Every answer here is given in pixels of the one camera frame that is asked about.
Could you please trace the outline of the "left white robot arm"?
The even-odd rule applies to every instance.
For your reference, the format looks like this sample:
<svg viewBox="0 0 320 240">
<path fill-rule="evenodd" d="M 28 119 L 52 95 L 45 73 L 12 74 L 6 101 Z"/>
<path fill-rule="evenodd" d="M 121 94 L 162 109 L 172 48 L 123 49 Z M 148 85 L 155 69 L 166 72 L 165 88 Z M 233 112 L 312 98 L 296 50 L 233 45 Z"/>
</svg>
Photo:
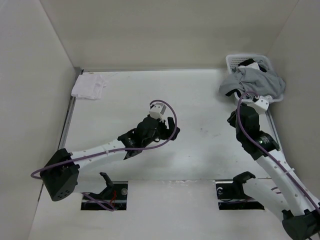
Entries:
<svg viewBox="0 0 320 240">
<path fill-rule="evenodd" d="M 137 127 L 106 144 L 74 152 L 66 148 L 57 150 L 39 176 L 51 200 L 58 202 L 77 189 L 78 178 L 84 171 L 159 148 L 174 141 L 180 131 L 172 117 L 161 120 L 148 115 Z"/>
</svg>

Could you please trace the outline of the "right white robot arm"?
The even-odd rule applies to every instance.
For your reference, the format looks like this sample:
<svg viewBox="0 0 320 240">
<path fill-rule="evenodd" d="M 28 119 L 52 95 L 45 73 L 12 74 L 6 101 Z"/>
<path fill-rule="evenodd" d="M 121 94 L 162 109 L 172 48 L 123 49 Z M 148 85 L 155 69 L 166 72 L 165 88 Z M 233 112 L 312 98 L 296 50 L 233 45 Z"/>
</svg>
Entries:
<svg viewBox="0 0 320 240">
<path fill-rule="evenodd" d="M 289 166 L 280 146 L 260 129 L 256 110 L 239 104 L 227 122 L 235 128 L 236 139 L 253 160 L 265 170 L 279 190 L 259 182 L 255 175 L 243 172 L 234 177 L 232 192 L 238 198 L 251 197 L 281 222 L 293 240 L 309 240 L 320 232 L 320 200 L 313 195 Z"/>
</svg>

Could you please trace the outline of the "grey tank top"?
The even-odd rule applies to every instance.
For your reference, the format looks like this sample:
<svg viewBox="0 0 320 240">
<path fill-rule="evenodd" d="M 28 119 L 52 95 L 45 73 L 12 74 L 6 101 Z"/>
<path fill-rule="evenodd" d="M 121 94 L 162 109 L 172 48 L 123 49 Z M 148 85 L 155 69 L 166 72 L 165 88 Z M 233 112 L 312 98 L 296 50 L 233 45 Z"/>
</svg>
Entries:
<svg viewBox="0 0 320 240">
<path fill-rule="evenodd" d="M 252 68 L 238 68 L 221 83 L 219 93 L 229 97 L 233 93 L 241 96 L 252 91 L 260 96 L 277 99 L 284 93 L 285 88 L 284 80 L 272 70 L 262 72 Z"/>
</svg>

